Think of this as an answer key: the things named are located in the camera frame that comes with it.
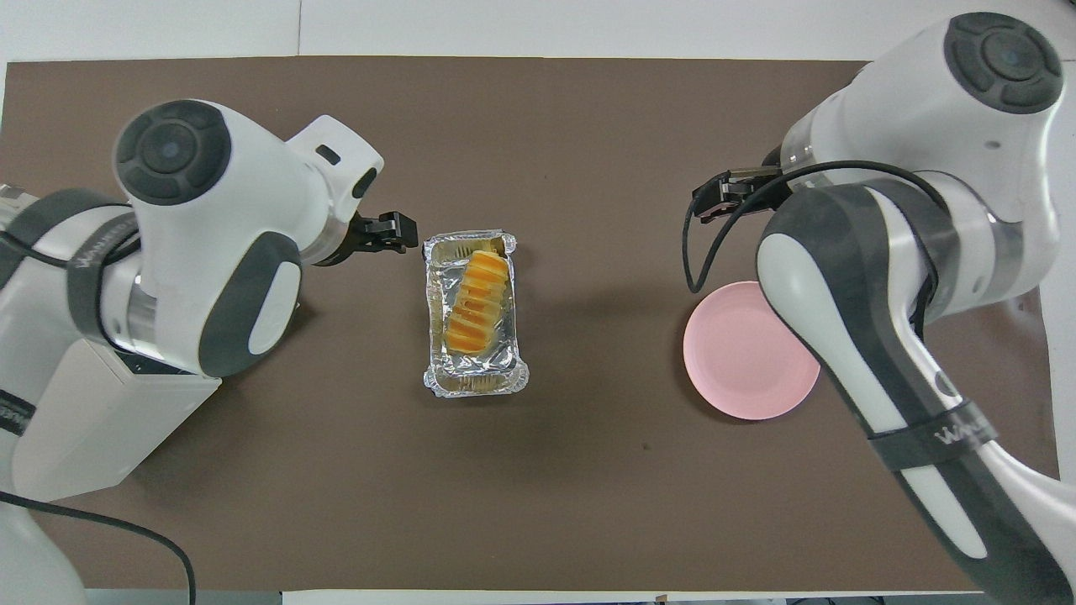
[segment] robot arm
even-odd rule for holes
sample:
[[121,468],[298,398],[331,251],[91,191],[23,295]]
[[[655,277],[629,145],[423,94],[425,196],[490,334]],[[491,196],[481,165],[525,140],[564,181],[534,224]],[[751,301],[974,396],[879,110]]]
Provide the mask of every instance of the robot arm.
[[793,126],[780,168],[886,163],[945,207],[877,173],[815,173],[792,182],[756,257],[766,299],[829,368],[879,458],[1004,603],[1074,603],[1076,489],[1002,449],[909,318],[931,273],[926,320],[1045,276],[1058,243],[1045,133],[1061,88],[1057,54],[1021,22],[974,13],[921,32]]
[[[37,200],[0,189],[0,492],[14,491],[18,437],[80,338],[229,376],[280,340],[302,267],[417,245],[407,216],[356,214],[382,167],[331,117],[283,142],[225,107],[182,100],[119,137],[129,205],[85,189]],[[85,602],[25,509],[0,503],[0,604]]]

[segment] pink plate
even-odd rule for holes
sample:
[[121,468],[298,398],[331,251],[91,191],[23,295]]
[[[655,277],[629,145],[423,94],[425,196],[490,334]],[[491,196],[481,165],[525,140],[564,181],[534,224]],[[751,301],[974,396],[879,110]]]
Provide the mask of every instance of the pink plate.
[[781,416],[804,400],[819,365],[762,296],[759,282],[718,289],[695,307],[683,363],[703,398],[745,420]]

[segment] cable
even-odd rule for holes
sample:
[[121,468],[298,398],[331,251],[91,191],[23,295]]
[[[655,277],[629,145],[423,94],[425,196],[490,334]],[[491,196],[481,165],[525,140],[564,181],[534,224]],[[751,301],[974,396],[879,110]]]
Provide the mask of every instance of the cable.
[[173,554],[180,558],[183,563],[183,571],[187,574],[187,603],[189,605],[195,605],[195,568],[190,564],[190,558],[187,553],[183,551],[182,548],[174,541],[168,539],[167,537],[154,532],[153,530],[147,530],[142,525],[136,525],[129,521],[124,521],[123,519],[115,519],[113,517],[105,517],[104,515],[98,515],[96,512],[87,512],[85,510],[79,510],[76,508],[68,508],[66,506],[59,506],[56,504],[49,504],[47,502],[38,502],[36,500],[30,500],[15,494],[10,494],[8,492],[0,491],[0,502],[11,504],[13,506],[20,506],[23,508],[28,508],[30,510],[37,510],[39,512],[47,512],[48,515],[58,515],[60,517],[71,517],[73,519],[81,519],[83,521],[93,521],[95,523],[102,523],[104,525],[110,525],[112,527],[118,527],[121,530],[126,530],[133,534],[138,534],[143,537],[147,537],[154,541],[164,545],[166,548],[172,551]]
[[[883,172],[903,179],[911,183],[912,185],[916,185],[919,189],[921,189],[924,194],[926,194],[926,197],[929,197],[931,201],[937,205],[938,208],[945,211],[946,214],[949,213],[948,207],[945,203],[945,198],[942,197],[942,194],[938,193],[938,191],[934,188],[933,185],[928,183],[922,177],[916,174],[915,172],[905,170],[898,166],[882,164],[880,161],[868,161],[863,159],[845,159],[845,160],[823,161],[821,164],[815,164],[812,166],[801,168],[798,170],[792,170],[791,172],[785,172],[780,177],[776,177],[771,181],[767,182],[765,185],[759,187],[758,191],[755,191],[753,194],[751,194],[750,197],[745,199],[742,203],[736,207],[736,209],[733,210],[732,214],[728,215],[728,219],[725,221],[725,224],[721,226],[721,230],[718,231],[718,235],[713,238],[713,243],[710,244],[710,250],[706,254],[706,259],[703,261],[703,268],[698,273],[698,281],[696,282],[691,273],[690,258],[688,255],[688,230],[691,227],[691,220],[694,216],[695,207],[698,205],[698,200],[702,199],[706,194],[706,192],[710,187],[712,187],[716,183],[716,179],[710,179],[709,181],[707,181],[705,185],[699,187],[695,196],[692,197],[691,203],[688,206],[688,213],[683,220],[683,231],[681,234],[680,252],[683,257],[683,272],[684,277],[688,280],[688,290],[690,290],[692,294],[698,294],[698,292],[703,290],[703,284],[706,283],[706,278],[710,272],[710,267],[713,265],[713,258],[717,256],[718,249],[721,248],[721,244],[722,242],[724,242],[725,237],[728,235],[728,231],[732,230],[733,225],[735,225],[736,222],[739,221],[740,216],[751,211],[753,207],[758,203],[758,200],[764,199],[767,193],[771,192],[774,188],[778,186],[787,184],[788,182],[794,179],[806,177],[807,174],[813,174],[816,172],[824,172],[826,170],[839,170],[839,169],[850,169],[850,168],[860,170],[874,170],[876,172]],[[904,211],[901,210],[900,206],[897,206],[896,208],[897,210],[901,211],[902,214],[904,213]],[[925,290],[920,291],[920,295],[917,299],[916,310],[911,318],[911,323],[912,325],[915,325],[916,328],[916,335],[919,336],[920,339],[922,339],[923,316],[925,315],[926,304],[930,302],[930,298],[933,296],[934,291],[937,289],[938,270],[937,267],[934,265],[934,259],[931,258],[931,256],[926,253],[926,244],[923,243],[922,239],[919,237],[919,234],[916,233],[915,229],[911,229],[911,235],[916,240],[916,247],[919,248],[920,252],[923,255],[923,258],[926,262],[928,282],[923,285]]]
[[[53,267],[58,267],[60,269],[67,268],[68,264],[67,261],[38,252],[37,250],[33,249],[32,245],[27,244],[26,242],[9,234],[8,231],[0,231],[0,241],[2,241],[9,248],[22,254],[23,256],[33,258],[39,263],[44,263],[45,265],[52,265]],[[141,239],[133,239],[130,241],[130,243],[126,243],[123,247],[117,248],[114,252],[105,256],[104,264],[111,265],[113,263],[118,263],[119,261],[123,261],[124,258],[138,252],[141,248],[142,248]]]

